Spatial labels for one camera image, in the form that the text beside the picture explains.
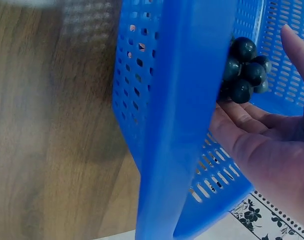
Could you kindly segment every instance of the plastic basket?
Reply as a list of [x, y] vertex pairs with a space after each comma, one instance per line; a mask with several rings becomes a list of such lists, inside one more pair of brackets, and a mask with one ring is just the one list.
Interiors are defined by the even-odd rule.
[[252, 103], [302, 114], [285, 23], [304, 39], [304, 0], [123, 0], [113, 108], [141, 174], [136, 239], [193, 238], [252, 190], [207, 129], [232, 32], [272, 60]]

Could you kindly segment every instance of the black flower pattern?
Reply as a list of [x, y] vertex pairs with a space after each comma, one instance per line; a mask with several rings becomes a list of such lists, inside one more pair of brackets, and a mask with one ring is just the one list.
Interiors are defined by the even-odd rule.
[[261, 214], [259, 214], [259, 212], [260, 212], [260, 209], [259, 209], [259, 208], [254, 209], [254, 208], [252, 208], [252, 207], [250, 206], [250, 207], [248, 208], [248, 210], [249, 210], [249, 211], [246, 211], [246, 212], [244, 213], [244, 217], [245, 217], [246, 219], [249, 219], [250, 222], [256, 222], [258, 218], [259, 218], [259, 219], [262, 218]]
[[251, 221], [249, 219], [241, 218], [240, 222], [250, 231], [254, 230], [253, 224], [251, 223]]
[[268, 239], [268, 234], [265, 237], [262, 237], [262, 240], [269, 240]]

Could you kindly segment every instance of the wooden table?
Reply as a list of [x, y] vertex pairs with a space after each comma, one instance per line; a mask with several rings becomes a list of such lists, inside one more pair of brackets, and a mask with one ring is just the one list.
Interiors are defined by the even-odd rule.
[[92, 31], [0, 4], [0, 240], [135, 228], [139, 174], [111, 109], [121, 0], [98, 2]]

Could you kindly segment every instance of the palm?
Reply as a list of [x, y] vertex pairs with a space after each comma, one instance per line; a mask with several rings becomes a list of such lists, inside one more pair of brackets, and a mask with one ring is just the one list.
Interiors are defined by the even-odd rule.
[[[304, 41], [288, 26], [281, 36], [304, 80]], [[210, 131], [259, 191], [304, 223], [304, 115], [223, 102], [216, 104]]]

